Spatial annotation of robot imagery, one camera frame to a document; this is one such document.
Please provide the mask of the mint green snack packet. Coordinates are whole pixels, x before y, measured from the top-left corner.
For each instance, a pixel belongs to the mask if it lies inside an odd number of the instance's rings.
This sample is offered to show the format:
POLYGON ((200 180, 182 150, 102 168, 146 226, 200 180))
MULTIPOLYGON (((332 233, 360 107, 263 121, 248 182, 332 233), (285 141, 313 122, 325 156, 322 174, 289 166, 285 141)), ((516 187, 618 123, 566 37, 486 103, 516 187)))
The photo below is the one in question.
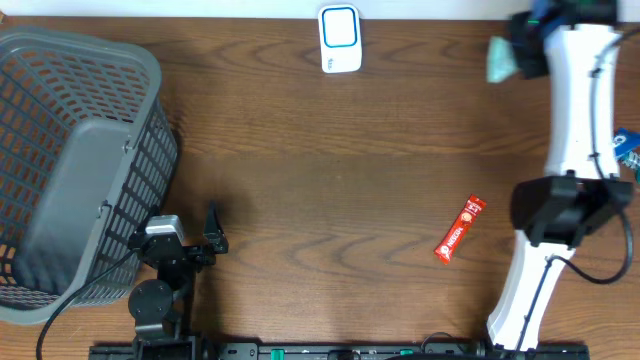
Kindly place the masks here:
POLYGON ((491 37, 486 58, 487 82, 501 83, 518 72, 519 67, 511 43, 502 37, 491 37))

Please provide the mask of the blue Oreo packet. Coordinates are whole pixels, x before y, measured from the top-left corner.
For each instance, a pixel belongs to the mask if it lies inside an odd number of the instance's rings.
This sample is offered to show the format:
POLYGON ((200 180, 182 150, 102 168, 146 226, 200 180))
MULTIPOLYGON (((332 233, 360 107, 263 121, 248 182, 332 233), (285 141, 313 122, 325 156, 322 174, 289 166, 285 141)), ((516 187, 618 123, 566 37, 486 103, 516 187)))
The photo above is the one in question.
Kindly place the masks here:
POLYGON ((615 158, 620 160, 640 146, 640 134, 619 128, 613 137, 615 158))

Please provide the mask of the red snack stick packet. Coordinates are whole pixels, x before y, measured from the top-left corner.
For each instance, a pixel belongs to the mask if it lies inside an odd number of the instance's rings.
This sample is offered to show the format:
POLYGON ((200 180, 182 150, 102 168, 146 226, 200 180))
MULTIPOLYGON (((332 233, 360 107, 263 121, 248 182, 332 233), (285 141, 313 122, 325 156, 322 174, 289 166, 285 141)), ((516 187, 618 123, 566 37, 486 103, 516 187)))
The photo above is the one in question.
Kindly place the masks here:
POLYGON ((471 195, 441 243, 434 249, 435 256, 445 265, 449 264, 456 248, 475 223, 479 214, 485 209, 486 202, 476 195, 471 195))

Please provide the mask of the blue liquid bottle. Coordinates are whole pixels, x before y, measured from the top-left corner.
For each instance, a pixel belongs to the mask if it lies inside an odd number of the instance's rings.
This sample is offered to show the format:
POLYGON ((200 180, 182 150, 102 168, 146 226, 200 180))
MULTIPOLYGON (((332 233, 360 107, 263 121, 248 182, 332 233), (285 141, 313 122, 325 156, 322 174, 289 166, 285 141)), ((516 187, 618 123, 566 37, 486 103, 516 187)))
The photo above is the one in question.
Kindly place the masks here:
POLYGON ((622 163, 634 173, 636 182, 640 183, 640 155, 630 151, 624 156, 622 163))

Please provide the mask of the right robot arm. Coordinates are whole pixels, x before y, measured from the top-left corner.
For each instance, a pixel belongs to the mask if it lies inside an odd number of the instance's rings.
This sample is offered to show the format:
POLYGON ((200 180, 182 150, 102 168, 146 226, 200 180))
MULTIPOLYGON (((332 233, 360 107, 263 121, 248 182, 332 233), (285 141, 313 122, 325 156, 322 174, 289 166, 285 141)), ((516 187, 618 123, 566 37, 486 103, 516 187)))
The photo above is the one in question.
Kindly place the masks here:
POLYGON ((520 72, 527 79, 548 77, 551 84, 544 174, 513 190, 513 258, 486 324, 492 350, 503 356, 539 351, 542 318, 564 269, 608 285, 632 265, 634 236, 625 209, 633 185, 619 178, 613 105, 619 48, 634 33, 620 32, 618 25, 617 0, 535 1, 511 16, 507 37, 489 42, 489 82, 520 72), (616 273, 598 278, 571 259, 585 237, 614 217, 623 228, 624 259, 616 273))

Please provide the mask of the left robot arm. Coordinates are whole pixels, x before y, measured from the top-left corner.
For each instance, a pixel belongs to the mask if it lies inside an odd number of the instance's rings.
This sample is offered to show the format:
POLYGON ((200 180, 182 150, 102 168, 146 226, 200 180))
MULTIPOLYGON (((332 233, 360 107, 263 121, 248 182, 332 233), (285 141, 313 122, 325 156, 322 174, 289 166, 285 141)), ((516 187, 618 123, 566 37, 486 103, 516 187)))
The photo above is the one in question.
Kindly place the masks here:
POLYGON ((136 333, 132 343, 134 359, 218 357, 216 346, 191 329, 196 275, 214 265, 218 254, 229 250, 213 202, 207 209, 203 235, 203 244, 185 245, 180 218, 160 215, 156 208, 132 234, 129 249, 140 262, 157 271, 154 279, 139 283, 129 295, 128 310, 136 333))

